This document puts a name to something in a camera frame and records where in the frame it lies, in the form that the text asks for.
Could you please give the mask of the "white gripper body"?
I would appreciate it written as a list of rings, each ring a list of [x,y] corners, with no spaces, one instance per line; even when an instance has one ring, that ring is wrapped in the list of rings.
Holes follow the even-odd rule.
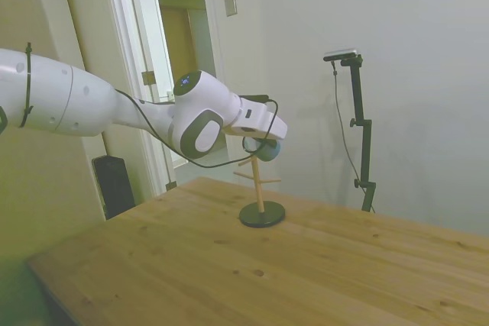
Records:
[[[260,139],[283,140],[287,124],[278,115],[268,111],[264,103],[240,98],[241,107],[237,118],[228,126],[228,135]]]

